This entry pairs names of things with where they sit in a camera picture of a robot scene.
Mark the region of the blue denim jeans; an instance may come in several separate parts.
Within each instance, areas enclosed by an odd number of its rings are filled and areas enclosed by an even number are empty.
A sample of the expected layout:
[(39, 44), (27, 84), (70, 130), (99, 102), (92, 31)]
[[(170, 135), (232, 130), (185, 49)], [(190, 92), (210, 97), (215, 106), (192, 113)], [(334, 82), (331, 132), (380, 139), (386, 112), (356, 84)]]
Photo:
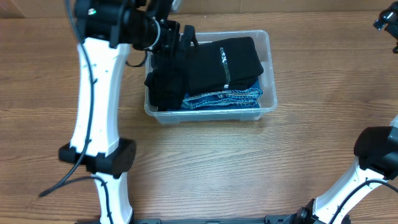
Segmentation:
[(180, 110), (221, 110), (258, 108), (263, 91), (259, 80), (245, 90), (223, 90), (190, 96), (182, 101)]

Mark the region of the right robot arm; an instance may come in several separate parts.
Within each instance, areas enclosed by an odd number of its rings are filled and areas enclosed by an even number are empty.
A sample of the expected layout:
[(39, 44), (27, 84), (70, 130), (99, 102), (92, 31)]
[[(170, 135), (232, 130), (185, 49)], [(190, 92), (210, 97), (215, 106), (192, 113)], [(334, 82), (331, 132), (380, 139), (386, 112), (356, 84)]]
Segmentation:
[(354, 161), (323, 195), (311, 200), (283, 223), (349, 223), (348, 213), (380, 185), (397, 177), (397, 118), (388, 126), (368, 127), (354, 145)]

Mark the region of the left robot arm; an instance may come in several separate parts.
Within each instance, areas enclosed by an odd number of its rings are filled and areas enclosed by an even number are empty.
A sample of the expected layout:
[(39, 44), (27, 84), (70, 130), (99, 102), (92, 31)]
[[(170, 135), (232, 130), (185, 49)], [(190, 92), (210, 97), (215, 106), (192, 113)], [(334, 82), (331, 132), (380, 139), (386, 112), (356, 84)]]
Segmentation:
[(195, 44), (195, 32), (181, 40), (169, 20), (180, 2), (76, 1), (67, 14), (78, 40), (80, 89), (75, 130), (59, 149), (61, 161), (85, 166), (101, 206), (100, 223), (133, 223), (127, 173), (136, 143), (118, 133), (118, 108), (124, 67), (132, 49), (172, 57)]

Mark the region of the large black garment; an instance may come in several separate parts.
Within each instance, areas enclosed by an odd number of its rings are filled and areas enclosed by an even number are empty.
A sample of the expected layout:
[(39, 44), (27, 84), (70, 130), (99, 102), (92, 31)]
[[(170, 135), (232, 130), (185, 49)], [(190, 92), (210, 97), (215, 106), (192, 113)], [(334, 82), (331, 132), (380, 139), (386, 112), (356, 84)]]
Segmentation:
[(264, 72), (251, 37), (239, 37), (191, 47), (187, 61), (190, 95), (245, 90)]

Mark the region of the clear plastic storage bin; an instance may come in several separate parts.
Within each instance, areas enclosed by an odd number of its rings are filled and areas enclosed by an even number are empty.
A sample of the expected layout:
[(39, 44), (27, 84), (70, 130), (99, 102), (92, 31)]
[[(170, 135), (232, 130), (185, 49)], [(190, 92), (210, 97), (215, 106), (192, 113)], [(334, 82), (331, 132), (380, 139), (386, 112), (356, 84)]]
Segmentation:
[(162, 124), (181, 123), (187, 121), (217, 121), (240, 120), (255, 121), (261, 119), (266, 113), (274, 111), (277, 107), (277, 93), (274, 80), (274, 69), (271, 57), (269, 35), (264, 30), (239, 30), (222, 32), (198, 32), (196, 34), (199, 44), (214, 42), (228, 38), (251, 37), (253, 38), (256, 52), (263, 66), (264, 72), (259, 77), (259, 86), (263, 91), (258, 99), (258, 108), (248, 109), (219, 109), (219, 110), (193, 110), (193, 111), (158, 111), (149, 101), (149, 89), (145, 89), (144, 109), (149, 116), (154, 117)]

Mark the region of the black cloth bundle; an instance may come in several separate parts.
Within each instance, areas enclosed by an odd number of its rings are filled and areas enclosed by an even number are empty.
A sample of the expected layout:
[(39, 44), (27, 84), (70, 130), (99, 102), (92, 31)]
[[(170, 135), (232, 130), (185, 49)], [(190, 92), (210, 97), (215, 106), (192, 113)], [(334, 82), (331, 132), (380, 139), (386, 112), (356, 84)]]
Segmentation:
[(155, 55), (153, 71), (144, 82), (149, 89), (149, 101), (158, 111), (179, 110), (187, 92), (186, 61), (175, 57)]

